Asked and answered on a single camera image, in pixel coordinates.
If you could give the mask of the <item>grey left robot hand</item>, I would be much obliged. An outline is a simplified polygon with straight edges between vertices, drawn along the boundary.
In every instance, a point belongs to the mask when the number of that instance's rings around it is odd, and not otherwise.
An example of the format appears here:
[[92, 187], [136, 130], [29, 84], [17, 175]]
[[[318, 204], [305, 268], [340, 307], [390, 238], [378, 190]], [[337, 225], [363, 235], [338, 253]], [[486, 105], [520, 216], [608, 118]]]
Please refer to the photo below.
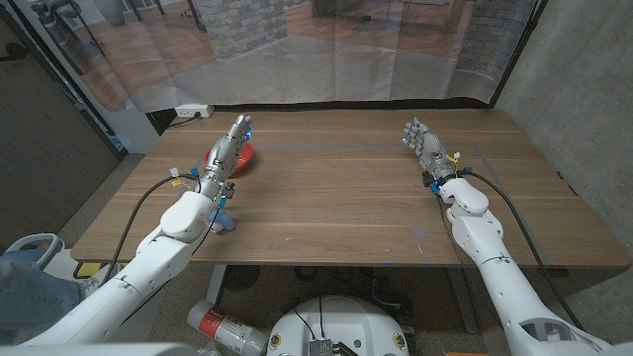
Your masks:
[[250, 116], [240, 114], [210, 149], [199, 183], [201, 195], [213, 199], [221, 184], [235, 171], [241, 151], [251, 138], [251, 122]]

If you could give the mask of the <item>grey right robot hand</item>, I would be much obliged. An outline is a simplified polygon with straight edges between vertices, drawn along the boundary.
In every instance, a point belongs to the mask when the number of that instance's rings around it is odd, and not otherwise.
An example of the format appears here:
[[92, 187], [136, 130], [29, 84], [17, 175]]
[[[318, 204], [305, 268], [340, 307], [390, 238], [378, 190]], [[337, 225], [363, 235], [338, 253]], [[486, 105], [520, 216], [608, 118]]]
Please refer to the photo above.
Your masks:
[[418, 117], [404, 128], [403, 145], [410, 148], [422, 168], [425, 186], [442, 185], [457, 176], [457, 159], [450, 156], [439, 138]]

